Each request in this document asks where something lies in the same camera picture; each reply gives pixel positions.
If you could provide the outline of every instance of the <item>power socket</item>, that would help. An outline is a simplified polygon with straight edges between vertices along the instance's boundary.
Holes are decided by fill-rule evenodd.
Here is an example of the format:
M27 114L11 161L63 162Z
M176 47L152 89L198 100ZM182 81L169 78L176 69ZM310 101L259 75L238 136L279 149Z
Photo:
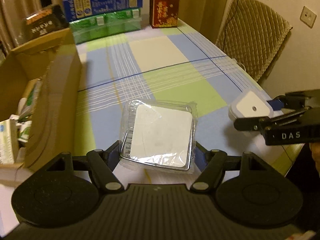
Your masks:
M302 20L305 24L307 24L310 28L315 24L317 15L308 9L307 7L303 7L302 13L300 15L300 20Z

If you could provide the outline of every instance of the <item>white card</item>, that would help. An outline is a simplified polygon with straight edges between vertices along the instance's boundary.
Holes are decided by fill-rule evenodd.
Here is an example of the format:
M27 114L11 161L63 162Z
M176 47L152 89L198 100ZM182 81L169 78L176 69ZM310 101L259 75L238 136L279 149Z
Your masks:
M183 167L187 163L192 114L158 106L139 105L130 157L144 163Z

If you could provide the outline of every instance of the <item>blue line on tablecloth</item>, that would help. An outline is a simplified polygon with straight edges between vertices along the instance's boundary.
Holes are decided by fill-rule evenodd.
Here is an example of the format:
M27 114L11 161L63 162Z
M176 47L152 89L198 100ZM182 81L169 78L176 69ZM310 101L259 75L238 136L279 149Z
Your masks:
M196 60L192 60L192 61L186 61L186 62L181 62L181 63L169 65L169 66L164 66L164 67L160 67L160 68L155 68L155 69L151 69L151 70L148 70L148 71L135 73L135 74L132 74L132 75L130 75L130 76L125 76L125 77L122 77L122 78L117 78L117 79L114 79L114 80L110 80L110 81L104 82L104 83L102 83L102 84L95 85L95 86L92 86L92 87L88 87L88 88L85 88L85 89L81 89L81 90L78 90L78 92L82 92L82 91L85 91L85 90L89 90L89 89L92 89L92 88L96 88L96 87L99 87L99 86L102 86L102 85L107 85L107 84L110 84L110 83L115 82L115 81L119 81L119 80L122 80L122 79L125 79L125 78L128 78L128 77L134 77L134 76L141 75L141 74L144 74L144 73L148 73L148 72L151 72L151 71L154 71L154 70L158 70L158 69L163 69L163 68L167 68L167 67L177 66L177 65L185 64L185 63L192 63L192 62L196 62L196 61L200 61L200 60L206 60L206 59L210 59L210 60L211 60L211 59L213 59L213 58L220 58L220 57L227 57L227 55L225 55L225 56L211 57L211 58L208 57L208 58L196 59Z
M198 46L197 44L195 44L185 33L183 33L183 34L184 34L194 45L196 45L199 50L201 50L201 51L208 57L208 55L207 55L201 48L199 48L199 46ZM218 57L208 57L208 59L210 59L211 61L212 61L213 58L218 58ZM235 86L242 92L242 90L236 85L236 83L234 83L233 80L232 80L226 73L224 73L221 68L219 68L219 67L217 66L217 64L215 64L215 66L216 66L218 69L220 69L221 72L222 72L224 75L226 75L226 76L228 77L228 79L230 79L231 82L232 82L233 84L235 84Z

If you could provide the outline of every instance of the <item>chair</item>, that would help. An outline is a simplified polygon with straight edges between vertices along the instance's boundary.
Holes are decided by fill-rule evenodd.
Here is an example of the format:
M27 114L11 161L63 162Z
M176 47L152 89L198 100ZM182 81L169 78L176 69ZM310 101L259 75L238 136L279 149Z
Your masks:
M216 45L257 82L272 62L279 57L293 26L269 6L256 0L233 0Z

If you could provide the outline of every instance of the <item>table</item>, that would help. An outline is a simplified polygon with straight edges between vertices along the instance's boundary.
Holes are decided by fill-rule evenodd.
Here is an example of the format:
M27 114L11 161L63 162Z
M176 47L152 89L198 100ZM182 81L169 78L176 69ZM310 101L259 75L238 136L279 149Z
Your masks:
M265 146L260 134L239 132L228 105L246 88L268 94L233 60L199 32L179 21L177 28L114 35L77 46L83 62L76 111L74 155L107 149L119 139L121 112L135 98L197 103L196 140L228 155L252 151L283 175L301 146ZM186 183L204 169L201 156L192 175L118 166L114 174L128 183Z

